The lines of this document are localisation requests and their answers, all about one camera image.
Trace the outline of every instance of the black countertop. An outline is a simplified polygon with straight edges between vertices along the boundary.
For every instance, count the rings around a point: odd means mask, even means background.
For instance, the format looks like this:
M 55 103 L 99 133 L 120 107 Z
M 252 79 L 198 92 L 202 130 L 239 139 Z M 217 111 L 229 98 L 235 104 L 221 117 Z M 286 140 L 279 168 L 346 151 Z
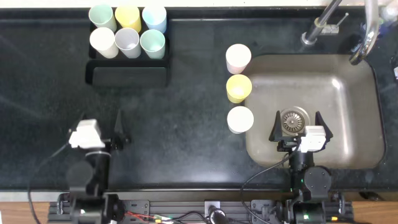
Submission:
M 98 119 L 107 135 L 119 109 L 134 144 L 113 154 L 111 190 L 240 187 L 263 167 L 248 156 L 245 135 L 232 134 L 226 124 L 235 106 L 225 93 L 226 49 L 242 43 L 253 57 L 348 54 L 364 13 L 339 9 L 330 23 L 346 11 L 350 16 L 338 36 L 320 37 L 306 49 L 299 37 L 321 9 L 169 9 L 170 84 L 129 89 L 85 83 L 87 9 L 0 11 L 0 189 L 24 190 L 34 167 L 67 141 L 68 128 L 82 112 Z M 368 57 L 376 73 L 386 156 L 374 169 L 332 170 L 334 189 L 398 189 L 398 86 L 390 65 L 397 40 L 395 29 Z M 73 149 L 62 152 L 32 187 L 67 189 L 65 173 L 83 156 Z M 252 187 L 288 190 L 289 176 L 274 169 Z

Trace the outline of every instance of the white wall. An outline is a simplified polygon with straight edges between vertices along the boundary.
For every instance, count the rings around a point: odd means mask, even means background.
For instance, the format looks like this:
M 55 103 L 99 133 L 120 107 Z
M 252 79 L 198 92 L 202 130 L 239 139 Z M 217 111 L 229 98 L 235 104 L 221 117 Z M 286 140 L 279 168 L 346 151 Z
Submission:
M 183 6 L 326 6 L 331 0 L 0 0 L 0 7 L 91 7 L 99 3 L 111 6 L 129 3 L 139 7 L 160 4 L 168 7 Z M 378 0 L 379 5 L 390 1 Z M 362 6 L 363 0 L 343 0 L 341 6 Z

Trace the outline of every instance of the white cup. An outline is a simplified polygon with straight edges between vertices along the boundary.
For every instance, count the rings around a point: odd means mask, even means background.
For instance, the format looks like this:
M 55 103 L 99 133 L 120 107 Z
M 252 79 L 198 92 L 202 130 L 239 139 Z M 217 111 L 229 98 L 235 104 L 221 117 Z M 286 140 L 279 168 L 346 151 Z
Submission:
M 229 111 L 226 120 L 232 133 L 241 134 L 253 126 L 254 116 L 249 108 L 237 106 Z
M 114 42 L 128 58 L 138 58 L 141 54 L 139 35 L 133 28 L 120 29 L 114 36 Z
M 114 58 L 119 53 L 114 43 L 114 33 L 106 27 L 97 28 L 91 33 L 90 44 L 106 58 Z
M 98 28 L 106 27 L 113 32 L 116 31 L 116 21 L 111 6 L 105 4 L 94 6 L 88 12 L 88 17 Z
M 234 44 L 225 53 L 226 67 L 232 74 L 240 74 L 251 60 L 251 52 L 243 44 Z
M 147 30 L 141 35 L 140 44 L 147 55 L 153 59 L 164 57 L 166 39 L 159 30 Z
M 163 34 L 167 28 L 167 12 L 162 6 L 148 6 L 142 11 L 142 18 L 148 28 L 161 31 Z

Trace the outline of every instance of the stainless steel sink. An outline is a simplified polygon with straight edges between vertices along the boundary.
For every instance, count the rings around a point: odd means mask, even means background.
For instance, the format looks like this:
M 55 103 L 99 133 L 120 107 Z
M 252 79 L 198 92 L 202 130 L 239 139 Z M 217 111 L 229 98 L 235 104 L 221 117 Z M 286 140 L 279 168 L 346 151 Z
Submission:
M 263 55 L 252 60 L 243 71 L 253 85 L 244 102 L 254 115 L 254 125 L 246 133 L 252 159 L 269 166 L 284 156 L 276 151 L 277 143 L 268 140 L 276 111 L 293 112 L 282 112 L 287 134 L 315 125 L 319 111 L 334 138 L 324 151 L 314 153 L 316 165 L 349 169 L 377 165 L 385 145 L 373 71 L 365 61 L 353 66 L 348 59 L 349 55 Z

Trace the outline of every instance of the faucet handle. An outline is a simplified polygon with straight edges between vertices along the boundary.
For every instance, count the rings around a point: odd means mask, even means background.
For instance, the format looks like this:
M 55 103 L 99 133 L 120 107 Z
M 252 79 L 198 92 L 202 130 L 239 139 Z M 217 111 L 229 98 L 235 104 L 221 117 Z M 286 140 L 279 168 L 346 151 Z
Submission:
M 340 21 L 338 21 L 338 23 L 336 25 L 334 24 L 327 24 L 321 31 L 320 35 L 336 35 L 339 32 L 339 26 L 340 24 L 347 18 L 348 16 L 348 12 L 346 12 L 346 14 L 344 15 L 343 18 L 340 19 Z

